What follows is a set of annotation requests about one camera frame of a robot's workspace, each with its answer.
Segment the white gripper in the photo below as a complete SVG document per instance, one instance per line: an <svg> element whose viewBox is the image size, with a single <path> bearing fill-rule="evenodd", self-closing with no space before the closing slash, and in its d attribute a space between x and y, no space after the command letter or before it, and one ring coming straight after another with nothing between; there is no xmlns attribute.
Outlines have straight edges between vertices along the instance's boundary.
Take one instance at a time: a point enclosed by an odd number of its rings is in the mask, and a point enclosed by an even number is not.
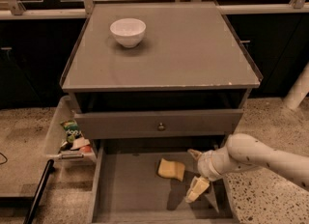
<svg viewBox="0 0 309 224"><path fill-rule="evenodd" d="M210 150L204 153L188 149L187 152L198 161L197 169L202 176L194 176L186 192L185 201L193 203L210 187L210 181L220 180L228 172L230 159L226 149Z"/></svg>

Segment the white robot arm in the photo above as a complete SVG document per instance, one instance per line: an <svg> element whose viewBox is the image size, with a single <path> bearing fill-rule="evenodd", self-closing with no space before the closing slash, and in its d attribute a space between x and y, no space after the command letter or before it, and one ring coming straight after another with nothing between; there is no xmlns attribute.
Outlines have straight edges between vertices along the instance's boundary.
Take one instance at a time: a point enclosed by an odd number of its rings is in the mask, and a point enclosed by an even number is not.
<svg viewBox="0 0 309 224"><path fill-rule="evenodd" d="M186 192L187 203L195 202L210 186L226 174L264 167L299 187L309 189L309 157L273 149L257 138L232 134L218 150L188 152L197 162L199 177L194 177Z"/></svg>

